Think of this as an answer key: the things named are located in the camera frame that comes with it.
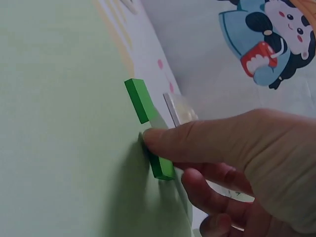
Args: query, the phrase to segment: finger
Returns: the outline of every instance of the finger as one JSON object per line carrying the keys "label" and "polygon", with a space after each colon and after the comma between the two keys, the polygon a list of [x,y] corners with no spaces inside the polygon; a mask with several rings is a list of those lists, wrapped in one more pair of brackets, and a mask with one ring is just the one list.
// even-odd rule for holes
{"label": "finger", "polygon": [[251,218],[247,222],[244,237],[266,237],[271,227],[272,216],[257,201],[253,203],[249,215]]}
{"label": "finger", "polygon": [[244,228],[251,204],[222,196],[215,192],[195,169],[187,169],[182,183],[191,203],[207,214],[227,213],[233,223]]}
{"label": "finger", "polygon": [[193,168],[198,170],[205,179],[230,190],[253,196],[251,185],[244,173],[224,163],[174,163],[182,170]]}
{"label": "finger", "polygon": [[258,109],[177,128],[149,129],[144,141],[155,154],[173,162],[224,162],[244,171],[256,154],[284,135],[301,117]]}
{"label": "finger", "polygon": [[205,218],[199,231],[203,237],[241,237],[243,232],[231,226],[228,214],[217,214]]}

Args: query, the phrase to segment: green block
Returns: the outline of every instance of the green block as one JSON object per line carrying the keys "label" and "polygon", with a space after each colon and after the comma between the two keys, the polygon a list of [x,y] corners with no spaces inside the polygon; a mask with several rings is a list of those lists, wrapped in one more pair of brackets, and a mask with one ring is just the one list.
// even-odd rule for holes
{"label": "green block", "polygon": [[156,156],[151,153],[143,143],[143,149],[145,155],[148,157],[150,165],[153,170],[153,175],[157,179],[161,180],[173,180],[176,178],[176,173],[173,167],[173,163],[167,159]]}
{"label": "green block", "polygon": [[129,79],[125,86],[141,124],[158,115],[143,80]]}

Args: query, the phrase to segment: red object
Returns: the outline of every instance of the red object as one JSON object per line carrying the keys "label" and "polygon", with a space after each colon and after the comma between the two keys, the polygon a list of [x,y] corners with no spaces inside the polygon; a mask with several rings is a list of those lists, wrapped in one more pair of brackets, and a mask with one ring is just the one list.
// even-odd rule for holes
{"label": "red object", "polygon": [[268,56],[270,67],[277,66],[277,58],[271,58],[271,55],[275,54],[274,50],[270,47],[268,43],[264,41],[260,42],[251,50],[249,50],[240,60],[243,69],[245,70],[246,74],[250,77],[253,77],[253,73],[248,70],[247,62],[251,61],[251,58],[256,57],[256,55],[258,54],[262,57]]}

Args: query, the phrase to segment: skin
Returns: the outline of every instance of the skin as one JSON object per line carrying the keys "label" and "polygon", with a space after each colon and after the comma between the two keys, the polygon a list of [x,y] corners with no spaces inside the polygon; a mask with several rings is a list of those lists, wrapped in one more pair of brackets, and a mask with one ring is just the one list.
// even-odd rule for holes
{"label": "skin", "polygon": [[[190,201],[209,214],[203,237],[316,237],[316,120],[259,109],[149,129],[144,141],[184,170]],[[255,201],[224,197],[206,180]]]}

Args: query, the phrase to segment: cartoon girl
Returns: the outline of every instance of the cartoon girl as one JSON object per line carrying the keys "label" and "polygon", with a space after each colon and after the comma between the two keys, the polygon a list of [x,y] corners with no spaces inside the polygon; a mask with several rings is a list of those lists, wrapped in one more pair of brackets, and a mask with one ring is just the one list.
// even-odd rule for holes
{"label": "cartoon girl", "polygon": [[277,89],[315,56],[312,26],[289,0],[230,0],[219,14],[224,38],[256,84]]}

